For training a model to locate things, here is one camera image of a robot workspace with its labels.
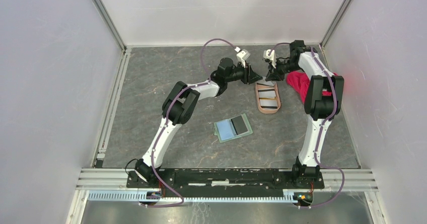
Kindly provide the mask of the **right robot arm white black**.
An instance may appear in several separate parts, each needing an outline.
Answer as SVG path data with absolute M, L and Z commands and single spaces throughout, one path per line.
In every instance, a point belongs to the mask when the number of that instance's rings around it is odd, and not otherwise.
M 321 170 L 321 152 L 327 130 L 335 115 L 340 112 L 344 78 L 327 69 L 313 47 L 303 40 L 289 43 L 289 57 L 279 60 L 275 49 L 264 52 L 263 58 L 269 64 L 267 81 L 283 81 L 286 74 L 302 70 L 308 77 L 309 85 L 304 99 L 304 110 L 308 125 L 303 147 L 291 171 L 291 182 L 303 188 L 318 180 Z

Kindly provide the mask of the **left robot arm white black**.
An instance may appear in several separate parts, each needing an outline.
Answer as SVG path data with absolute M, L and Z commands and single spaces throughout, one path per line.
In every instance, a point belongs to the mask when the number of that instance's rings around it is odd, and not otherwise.
M 198 101 L 220 96 L 228 83 L 241 81 L 246 85 L 263 79 L 249 63 L 234 64 L 230 58 L 222 58 L 209 78 L 200 83 L 186 84 L 178 81 L 162 104 L 162 119 L 150 147 L 135 165 L 139 181 L 145 187 L 158 182 L 158 170 L 174 135 L 191 118 Z

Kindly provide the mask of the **black credit card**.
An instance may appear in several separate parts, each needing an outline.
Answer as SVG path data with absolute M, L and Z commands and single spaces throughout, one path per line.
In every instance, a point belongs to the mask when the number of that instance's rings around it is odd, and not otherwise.
M 231 118 L 231 123 L 236 135 L 241 135 L 249 131 L 243 115 Z

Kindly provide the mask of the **white VIP card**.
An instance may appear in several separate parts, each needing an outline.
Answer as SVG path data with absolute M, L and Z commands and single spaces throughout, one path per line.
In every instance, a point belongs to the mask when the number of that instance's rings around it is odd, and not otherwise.
M 263 77 L 261 80 L 258 80 L 256 83 L 258 85 L 269 86 L 269 87 L 275 86 L 275 82 L 274 81 L 267 81 L 266 77 Z

